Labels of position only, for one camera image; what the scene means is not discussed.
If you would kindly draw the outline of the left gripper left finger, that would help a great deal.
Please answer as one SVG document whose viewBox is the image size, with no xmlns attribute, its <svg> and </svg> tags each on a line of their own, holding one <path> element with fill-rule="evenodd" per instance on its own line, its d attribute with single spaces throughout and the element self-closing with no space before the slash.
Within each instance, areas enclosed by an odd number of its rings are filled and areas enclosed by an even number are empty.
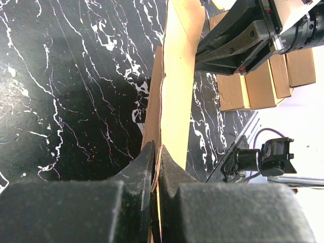
<svg viewBox="0 0 324 243">
<path fill-rule="evenodd" d="M 103 181 L 16 183 L 1 194 L 1 242 L 147 242 L 155 144 Z"/>
</svg>

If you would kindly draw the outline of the cardboard box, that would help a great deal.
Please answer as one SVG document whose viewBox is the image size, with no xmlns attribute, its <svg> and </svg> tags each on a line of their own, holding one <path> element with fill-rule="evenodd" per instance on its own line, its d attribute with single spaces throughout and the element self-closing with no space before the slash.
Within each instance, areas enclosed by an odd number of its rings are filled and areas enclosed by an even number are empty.
<svg viewBox="0 0 324 243">
<path fill-rule="evenodd" d="M 194 65 L 205 23 L 200 1 L 167 1 L 163 45 L 156 48 L 142 144 L 155 142 L 152 189 L 158 184 L 161 150 L 186 168 Z"/>
</svg>

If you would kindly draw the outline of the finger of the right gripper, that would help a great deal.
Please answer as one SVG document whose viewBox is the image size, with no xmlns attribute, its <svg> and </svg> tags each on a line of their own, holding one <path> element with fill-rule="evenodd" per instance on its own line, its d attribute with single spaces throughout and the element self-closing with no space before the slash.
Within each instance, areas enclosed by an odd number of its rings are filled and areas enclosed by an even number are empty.
<svg viewBox="0 0 324 243">
<path fill-rule="evenodd" d="M 198 50 L 206 49 L 212 41 L 228 36 L 223 44 L 241 34 L 253 21 L 264 20 L 266 10 L 261 1 L 238 0 L 222 20 L 199 42 Z"/>
<path fill-rule="evenodd" d="M 206 49 L 197 50 L 195 70 L 220 75 L 243 74 L 243 65 L 267 45 L 271 33 L 265 20 L 255 20 L 241 34 L 223 44 L 227 37 L 216 38 Z"/>
</svg>

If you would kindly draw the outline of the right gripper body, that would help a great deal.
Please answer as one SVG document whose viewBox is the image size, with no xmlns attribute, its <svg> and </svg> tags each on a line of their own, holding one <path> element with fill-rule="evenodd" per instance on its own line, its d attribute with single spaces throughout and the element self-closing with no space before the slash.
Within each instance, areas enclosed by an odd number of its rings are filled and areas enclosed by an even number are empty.
<svg viewBox="0 0 324 243">
<path fill-rule="evenodd" d="M 276 54 L 323 46 L 323 1 L 269 3 L 275 34 L 265 47 L 243 65 L 243 74 L 256 70 Z"/>
</svg>

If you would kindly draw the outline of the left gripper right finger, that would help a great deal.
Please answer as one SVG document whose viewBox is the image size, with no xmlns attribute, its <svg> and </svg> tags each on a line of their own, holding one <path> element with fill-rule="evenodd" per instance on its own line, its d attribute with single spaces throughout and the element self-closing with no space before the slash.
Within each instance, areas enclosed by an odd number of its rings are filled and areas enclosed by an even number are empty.
<svg viewBox="0 0 324 243">
<path fill-rule="evenodd" d="M 294 193 L 279 184 L 201 183 L 159 150 L 163 242 L 315 242 Z"/>
</svg>

